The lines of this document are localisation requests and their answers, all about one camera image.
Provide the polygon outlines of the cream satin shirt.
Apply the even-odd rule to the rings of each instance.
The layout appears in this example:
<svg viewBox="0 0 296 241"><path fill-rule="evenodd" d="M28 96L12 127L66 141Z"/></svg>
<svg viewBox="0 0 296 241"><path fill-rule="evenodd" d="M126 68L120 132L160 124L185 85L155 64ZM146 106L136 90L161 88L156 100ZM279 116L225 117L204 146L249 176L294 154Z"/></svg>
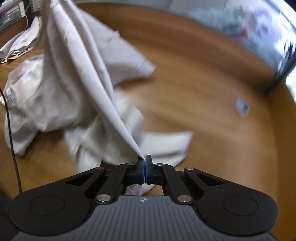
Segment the cream satin shirt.
<svg viewBox="0 0 296 241"><path fill-rule="evenodd" d="M72 1L45 1L41 19L44 53L9 73L1 98L6 144L16 155L37 133L62 130L80 172L146 155L172 166L185 159L193 133L141 132L142 114L118 88L150 77L151 61Z"/></svg>

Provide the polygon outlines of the small crumpled white cloth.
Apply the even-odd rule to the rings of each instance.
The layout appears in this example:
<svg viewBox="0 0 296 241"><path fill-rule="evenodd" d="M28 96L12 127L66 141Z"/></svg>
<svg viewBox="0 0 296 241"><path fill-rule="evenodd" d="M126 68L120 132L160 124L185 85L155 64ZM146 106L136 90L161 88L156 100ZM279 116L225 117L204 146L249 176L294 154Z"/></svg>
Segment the small crumpled white cloth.
<svg viewBox="0 0 296 241"><path fill-rule="evenodd" d="M12 37L1 47L1 64L15 60L34 48L34 43L39 39L42 29L42 19L36 16L31 26Z"/></svg>

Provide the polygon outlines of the black metal post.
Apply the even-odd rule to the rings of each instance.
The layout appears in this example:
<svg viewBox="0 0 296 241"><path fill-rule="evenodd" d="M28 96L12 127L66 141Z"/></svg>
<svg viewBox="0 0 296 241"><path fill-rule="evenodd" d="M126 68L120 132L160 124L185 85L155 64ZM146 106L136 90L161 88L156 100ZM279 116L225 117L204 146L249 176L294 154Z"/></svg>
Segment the black metal post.
<svg viewBox="0 0 296 241"><path fill-rule="evenodd" d="M266 89L266 93L272 92L295 67L295 43L285 44L284 51L285 57L278 67L273 82Z"/></svg>

